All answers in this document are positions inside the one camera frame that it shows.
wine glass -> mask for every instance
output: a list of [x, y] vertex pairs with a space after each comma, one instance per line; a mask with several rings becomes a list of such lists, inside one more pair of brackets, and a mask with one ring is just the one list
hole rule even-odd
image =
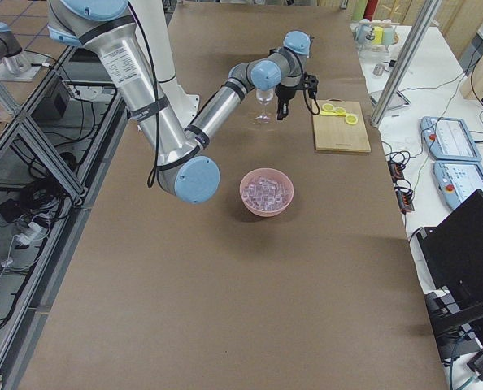
[[272, 98], [274, 98], [274, 89], [267, 89], [266, 91], [256, 89], [256, 99], [263, 106], [263, 112], [255, 118], [256, 122], [268, 124], [271, 121], [272, 118], [267, 114], [267, 104], [272, 101]]

cutting board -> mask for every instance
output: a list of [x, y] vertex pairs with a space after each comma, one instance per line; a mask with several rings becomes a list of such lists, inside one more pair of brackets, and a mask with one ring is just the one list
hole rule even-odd
[[324, 103], [331, 103], [335, 107], [343, 107], [346, 109], [346, 112], [356, 114], [359, 122], [348, 124], [343, 116], [313, 115], [315, 149], [338, 152], [369, 152], [371, 150], [370, 142], [368, 141], [363, 112], [359, 102], [318, 101], [320, 107]]

black monitor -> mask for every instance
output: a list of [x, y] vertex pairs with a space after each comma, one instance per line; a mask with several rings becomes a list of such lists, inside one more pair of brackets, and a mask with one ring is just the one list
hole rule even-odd
[[[483, 302], [483, 192], [479, 189], [438, 227], [419, 236], [435, 287], [447, 286], [460, 310]], [[483, 318], [469, 322], [483, 345]]]

pink bowl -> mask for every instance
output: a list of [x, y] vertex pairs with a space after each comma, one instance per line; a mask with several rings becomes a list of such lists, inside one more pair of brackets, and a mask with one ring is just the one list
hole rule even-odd
[[[280, 209], [273, 211], [260, 210], [248, 204], [248, 201], [243, 198], [244, 188], [249, 185], [252, 179], [258, 179], [260, 176], [269, 180], [274, 180], [279, 184], [283, 184], [285, 186], [285, 191], [288, 192], [287, 200], [286, 202], [284, 202], [283, 206]], [[245, 207], [249, 209], [251, 213], [259, 215], [260, 217], [273, 217], [274, 215], [278, 215], [279, 213], [281, 213], [292, 202], [292, 198], [294, 197], [294, 186], [292, 185], [292, 181], [285, 173], [272, 168], [258, 168], [250, 171], [243, 177], [243, 179], [241, 179], [240, 197]]]

white table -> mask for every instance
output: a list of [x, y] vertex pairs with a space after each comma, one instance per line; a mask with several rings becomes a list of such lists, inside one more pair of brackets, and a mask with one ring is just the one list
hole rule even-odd
[[[396, 31], [400, 36], [400, 44], [402, 44], [406, 40], [410, 27], [398, 26]], [[382, 76], [374, 76], [372, 71], [377, 63], [389, 61], [389, 53], [362, 50], [359, 57], [363, 74], [366, 77], [368, 92], [383, 89], [389, 73], [385, 71]], [[420, 48], [399, 86], [399, 90], [438, 86], [453, 80], [461, 73], [462, 68], [438, 29], [430, 28], [421, 42]], [[453, 83], [443, 85], [438, 89], [404, 91], [403, 93], [411, 101], [411, 105], [407, 110], [391, 111], [391, 114], [389, 114], [398, 116], [386, 116], [383, 119], [379, 127], [383, 141], [388, 142], [394, 151], [408, 150], [412, 155], [418, 154], [420, 152], [420, 118], [423, 116], [462, 118], [466, 121], [470, 130], [483, 132], [483, 124], [479, 118], [483, 111], [481, 104], [478, 101], [463, 99], [459, 91], [444, 114], [448, 101], [455, 94], [458, 86], [465, 80], [465, 77], [460, 76]], [[473, 138], [476, 140], [483, 139], [483, 134], [473, 133]], [[481, 163], [483, 165], [483, 144], [477, 144], [477, 146], [482, 156]], [[385, 152], [389, 152], [389, 147], [386, 145]], [[405, 177], [415, 186], [420, 171], [420, 180], [415, 191], [415, 211], [407, 214], [406, 231], [408, 237], [422, 226], [437, 226], [450, 213], [450, 209], [447, 207], [433, 178], [432, 165], [434, 160], [429, 157], [426, 161], [427, 157], [428, 150], [424, 147], [424, 152], [417, 158], [412, 159], [403, 172]], [[411, 241], [411, 252], [417, 265], [420, 285], [424, 293], [429, 293], [434, 290], [434, 285], [416, 239]], [[472, 372], [467, 368], [466, 362], [472, 355], [464, 355], [455, 362], [453, 367], [455, 388], [471, 376]], [[467, 388], [483, 390], [483, 382], [475, 381]]]

